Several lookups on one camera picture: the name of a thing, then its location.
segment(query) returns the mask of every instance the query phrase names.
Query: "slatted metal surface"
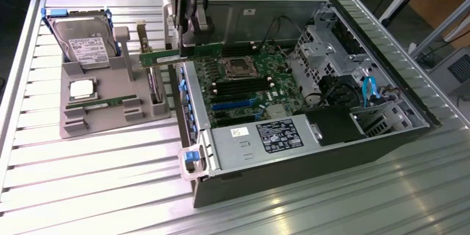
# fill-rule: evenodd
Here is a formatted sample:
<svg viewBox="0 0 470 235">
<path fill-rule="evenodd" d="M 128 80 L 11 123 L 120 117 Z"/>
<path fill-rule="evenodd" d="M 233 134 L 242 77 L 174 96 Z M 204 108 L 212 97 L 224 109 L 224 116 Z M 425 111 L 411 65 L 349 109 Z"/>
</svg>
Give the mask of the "slatted metal surface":
<svg viewBox="0 0 470 235">
<path fill-rule="evenodd" d="M 201 209 L 192 209 L 190 187 L 178 177 L 173 115 L 60 139 L 60 48 L 39 14 L 30 16 L 0 109 L 1 234 L 468 234 L 467 121 L 360 2 L 340 2 L 443 127 L 376 162 Z M 140 19 L 150 46 L 162 46 L 160 0 L 35 0 L 37 6 L 108 6 L 114 25 L 130 29 L 132 52 Z"/>
</svg>

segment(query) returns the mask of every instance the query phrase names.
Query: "hard drive label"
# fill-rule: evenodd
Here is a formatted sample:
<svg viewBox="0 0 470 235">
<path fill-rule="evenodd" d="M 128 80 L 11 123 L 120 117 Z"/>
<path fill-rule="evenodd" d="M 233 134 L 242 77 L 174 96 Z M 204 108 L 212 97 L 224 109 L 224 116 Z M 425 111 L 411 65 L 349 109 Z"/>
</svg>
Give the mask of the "hard drive label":
<svg viewBox="0 0 470 235">
<path fill-rule="evenodd" d="M 303 146 L 292 119 L 258 124 L 256 125 L 256 129 L 264 150 L 269 154 Z"/>
<path fill-rule="evenodd" d="M 74 39 L 68 40 L 68 42 L 70 43 L 70 48 L 80 64 L 108 62 L 108 53 L 101 37 Z"/>
</svg>

